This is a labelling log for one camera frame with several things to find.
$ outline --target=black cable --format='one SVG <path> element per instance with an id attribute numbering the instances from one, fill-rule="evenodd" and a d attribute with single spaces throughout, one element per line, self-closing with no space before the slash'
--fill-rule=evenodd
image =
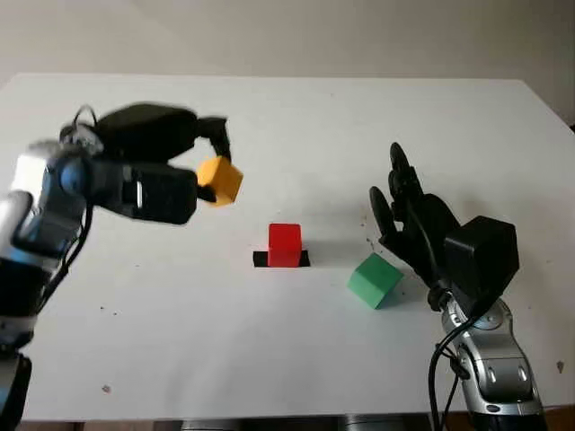
<path id="1" fill-rule="evenodd" d="M 98 124 L 98 119 L 96 118 L 96 113 L 93 111 L 93 108 L 90 105 L 82 105 L 80 109 L 74 115 L 74 119 L 72 120 L 72 124 L 76 124 L 82 112 L 88 111 L 90 116 L 92 117 L 93 125 L 96 126 Z"/>
<path id="2" fill-rule="evenodd" d="M 454 340 L 462 332 L 465 332 L 469 328 L 473 326 L 473 324 L 477 321 L 477 318 L 470 319 L 463 323 L 460 326 L 453 328 L 437 345 L 433 355 L 431 356 L 431 360 L 429 361 L 429 373 L 428 373 L 428 390 L 429 390 L 429 405 L 431 406 L 431 418 L 433 420 L 433 430 L 440 431 L 441 423 L 439 421 L 439 412 L 438 412 L 438 400 L 435 394 L 435 372 L 438 368 L 438 360 L 439 357 L 443 354 L 443 351 L 446 349 L 447 345 Z"/>
<path id="3" fill-rule="evenodd" d="M 451 392 L 447 397 L 447 404 L 445 409 L 443 410 L 443 415 L 441 416 L 441 426 L 440 430 L 443 430 L 443 427 L 446 425 L 447 415 L 449 414 L 449 408 L 451 407 L 451 401 L 453 401 L 453 396 L 456 394 L 457 384 L 459 383 L 459 376 L 456 374 L 456 378 L 453 381 L 453 385 L 451 386 Z"/>
<path id="4" fill-rule="evenodd" d="M 90 232 L 90 228 L 92 227 L 92 216 L 93 216 L 93 205 L 87 204 L 84 217 L 84 226 L 82 226 L 80 229 L 80 234 L 78 235 L 77 239 L 77 245 L 74 247 L 74 250 L 70 254 L 70 257 L 68 259 L 64 258 L 64 260 L 62 261 L 62 265 L 60 266 L 60 269 L 58 270 L 56 275 L 53 278 L 51 278 L 50 281 L 46 284 L 46 288 L 44 289 L 44 295 L 42 296 L 42 299 L 40 301 L 40 307 L 38 309 L 38 312 L 40 312 L 44 308 L 44 305 L 46 305 L 50 297 L 54 294 L 58 285 L 68 274 L 70 265 L 72 265 L 75 258 L 77 258 L 78 254 L 84 247 L 84 243 L 86 242 L 86 238 L 88 237 L 88 233 Z"/>

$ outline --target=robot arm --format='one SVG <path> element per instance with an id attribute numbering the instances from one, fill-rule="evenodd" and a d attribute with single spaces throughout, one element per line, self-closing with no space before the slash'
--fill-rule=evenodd
<path id="1" fill-rule="evenodd" d="M 31 361 L 19 350 L 82 249 L 93 207 L 185 224 L 198 198 L 215 201 L 193 171 L 167 164 L 197 137 L 231 158 L 225 119 L 154 104 L 94 117 L 91 126 L 76 115 L 58 140 L 33 144 L 18 158 L 11 191 L 0 200 L 0 429 L 20 422 Z"/>
<path id="2" fill-rule="evenodd" d="M 423 193 L 398 144 L 391 147 L 391 160 L 391 207 L 377 187 L 370 190 L 380 242 L 429 287 L 429 305 L 443 312 L 447 333 L 429 366 L 434 430 L 442 429 L 435 366 L 449 342 L 477 429 L 545 430 L 531 367 L 513 336 L 511 311 L 499 299 L 519 268 L 515 227 L 483 216 L 460 225 L 440 198 Z M 402 223 L 401 231 L 395 222 Z"/>

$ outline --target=table surface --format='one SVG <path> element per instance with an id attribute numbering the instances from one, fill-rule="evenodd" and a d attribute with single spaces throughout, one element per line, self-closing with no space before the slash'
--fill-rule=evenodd
<path id="1" fill-rule="evenodd" d="M 103 114 L 134 101 L 229 117 L 242 189 L 232 206 L 200 205 L 183 227 L 95 211 L 27 348 L 25 418 L 428 410 L 440 316 L 377 244 L 368 202 L 370 186 L 386 187 L 393 141 L 461 222 L 516 225 L 521 269 L 503 297 L 517 340 L 544 404 L 575 401 L 575 137 L 523 83 L 18 75 L 0 91 L 0 183 L 81 104 Z M 210 156 L 198 143 L 175 164 Z M 252 267 L 271 222 L 302 225 L 312 267 Z M 372 251 L 406 276 L 379 311 L 346 288 Z M 451 379 L 442 365 L 442 401 Z"/>

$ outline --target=small debris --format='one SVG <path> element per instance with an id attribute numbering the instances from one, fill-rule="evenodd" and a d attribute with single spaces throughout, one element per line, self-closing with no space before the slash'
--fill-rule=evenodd
<path id="1" fill-rule="evenodd" d="M 371 246 L 371 251 L 376 251 L 376 247 L 374 246 L 373 241 L 371 241 L 369 238 L 366 238 L 366 242 L 368 242 L 369 245 Z"/>

